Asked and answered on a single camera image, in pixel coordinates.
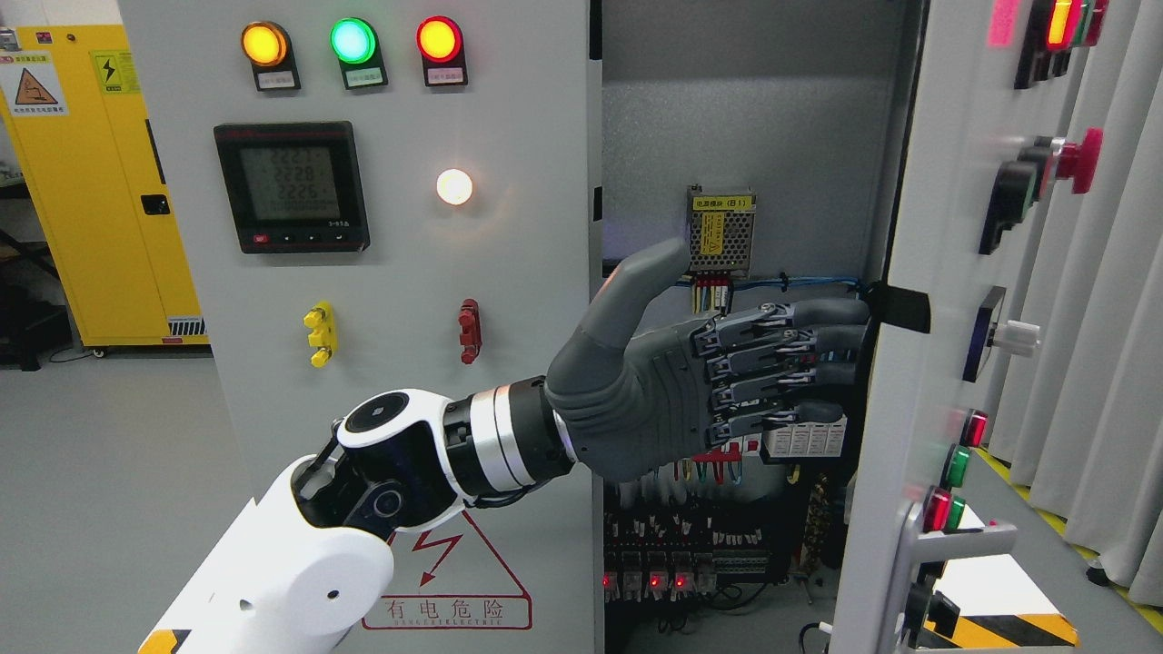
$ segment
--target gray curtain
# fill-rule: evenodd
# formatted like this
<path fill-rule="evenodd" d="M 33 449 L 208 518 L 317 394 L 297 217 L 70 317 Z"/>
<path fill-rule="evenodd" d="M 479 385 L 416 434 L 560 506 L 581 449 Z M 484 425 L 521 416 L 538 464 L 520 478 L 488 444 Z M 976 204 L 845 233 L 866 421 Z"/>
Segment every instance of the gray curtain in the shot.
<path fill-rule="evenodd" d="M 990 452 L 1135 602 L 1163 605 L 1163 2 L 1112 3 L 1069 135 L 1106 129 L 1093 190 L 1054 191 Z"/>

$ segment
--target yellow safety cabinet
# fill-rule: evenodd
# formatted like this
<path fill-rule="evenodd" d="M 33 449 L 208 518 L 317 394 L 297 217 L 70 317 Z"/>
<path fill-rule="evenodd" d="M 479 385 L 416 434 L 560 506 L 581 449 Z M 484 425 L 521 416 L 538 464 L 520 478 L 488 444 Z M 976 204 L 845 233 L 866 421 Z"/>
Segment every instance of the yellow safety cabinet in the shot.
<path fill-rule="evenodd" d="M 3 120 L 81 342 L 207 343 L 124 29 L 16 36 L 0 51 Z"/>

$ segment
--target black push button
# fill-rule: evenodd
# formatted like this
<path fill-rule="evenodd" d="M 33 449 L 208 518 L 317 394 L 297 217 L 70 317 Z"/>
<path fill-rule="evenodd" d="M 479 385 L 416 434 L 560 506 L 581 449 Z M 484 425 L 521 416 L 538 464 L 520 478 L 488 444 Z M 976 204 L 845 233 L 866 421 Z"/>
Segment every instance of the black push button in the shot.
<path fill-rule="evenodd" d="M 993 179 L 993 194 L 985 212 L 985 229 L 978 253 L 992 255 L 1001 244 L 1001 234 L 1026 220 L 1026 209 L 1034 204 L 1037 165 L 1032 162 L 1006 162 Z"/>

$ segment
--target warning label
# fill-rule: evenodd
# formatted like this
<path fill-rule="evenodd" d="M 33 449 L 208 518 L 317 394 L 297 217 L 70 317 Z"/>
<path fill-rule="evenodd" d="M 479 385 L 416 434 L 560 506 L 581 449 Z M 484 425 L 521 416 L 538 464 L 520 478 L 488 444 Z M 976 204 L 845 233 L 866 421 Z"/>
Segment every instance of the warning label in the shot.
<path fill-rule="evenodd" d="M 366 630 L 528 630 L 533 598 L 485 538 L 461 513 L 434 531 L 393 534 L 392 590 L 363 620 Z"/>
<path fill-rule="evenodd" d="M 134 55 L 129 50 L 93 50 L 93 69 L 97 71 L 97 83 L 104 93 L 141 93 L 137 84 L 137 69 L 134 67 Z"/>
<path fill-rule="evenodd" d="M 0 56 L 0 90 L 14 118 L 69 115 L 64 90 L 48 52 Z"/>

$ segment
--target lightning bolt symbol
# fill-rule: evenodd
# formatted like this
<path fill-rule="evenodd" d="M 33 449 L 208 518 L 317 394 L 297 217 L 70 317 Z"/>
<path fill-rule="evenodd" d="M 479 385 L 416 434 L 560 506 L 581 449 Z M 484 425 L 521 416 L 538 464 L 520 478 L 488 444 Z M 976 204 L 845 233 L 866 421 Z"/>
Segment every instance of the lightning bolt symbol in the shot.
<path fill-rule="evenodd" d="M 436 571 L 436 568 L 440 568 L 440 564 L 444 561 L 444 559 L 448 557 L 449 553 L 452 552 L 452 548 L 456 547 L 456 543 L 461 542 L 461 539 L 464 538 L 464 534 L 456 534 L 455 536 L 442 538 L 440 540 L 426 542 L 428 540 L 428 536 L 430 535 L 431 532 L 424 532 L 420 534 L 420 538 L 416 539 L 416 545 L 412 546 L 412 552 L 420 552 L 421 549 L 428 549 L 429 547 L 438 547 L 441 545 L 447 545 L 448 547 L 444 549 L 444 553 L 440 555 L 440 559 L 437 559 L 436 562 L 433 563 L 431 569 L 420 575 L 421 587 L 436 578 L 436 575 L 433 573 Z"/>

